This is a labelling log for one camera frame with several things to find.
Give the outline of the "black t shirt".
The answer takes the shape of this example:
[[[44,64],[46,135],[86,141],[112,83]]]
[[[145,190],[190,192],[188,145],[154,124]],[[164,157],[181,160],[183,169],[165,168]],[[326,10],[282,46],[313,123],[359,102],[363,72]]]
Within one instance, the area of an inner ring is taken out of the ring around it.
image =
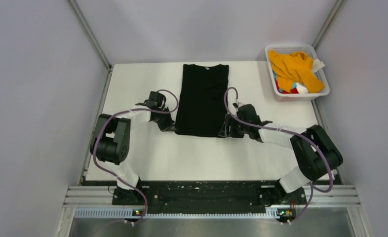
[[[179,107],[176,115],[178,135],[219,137],[227,114],[224,94],[229,84],[230,67],[184,64]]]

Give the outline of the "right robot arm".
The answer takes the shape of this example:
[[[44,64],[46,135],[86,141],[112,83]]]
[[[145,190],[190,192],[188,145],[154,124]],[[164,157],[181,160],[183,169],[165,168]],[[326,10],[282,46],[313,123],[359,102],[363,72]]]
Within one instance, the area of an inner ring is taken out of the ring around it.
[[[288,203],[294,192],[304,185],[312,185],[324,175],[329,177],[329,186],[319,192],[328,193],[333,189],[332,170],[343,163],[343,157],[320,125],[308,128],[282,126],[269,120],[262,121],[254,106],[235,104],[236,114],[227,112],[219,132],[221,137],[243,138],[275,144],[294,153],[297,166],[279,178],[274,186],[274,197],[280,203]]]

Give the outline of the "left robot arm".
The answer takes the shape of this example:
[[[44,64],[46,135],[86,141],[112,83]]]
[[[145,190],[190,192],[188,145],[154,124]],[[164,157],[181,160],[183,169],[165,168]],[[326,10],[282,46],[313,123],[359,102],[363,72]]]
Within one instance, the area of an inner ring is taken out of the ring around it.
[[[151,91],[147,100],[132,108],[112,115],[100,114],[93,131],[89,150],[94,164],[115,177],[118,188],[125,190],[124,198],[131,204],[137,204],[143,198],[143,191],[137,186],[140,177],[127,160],[131,130],[149,122],[156,123],[162,132],[175,129],[171,113],[180,103],[169,109],[164,92],[163,89]]]

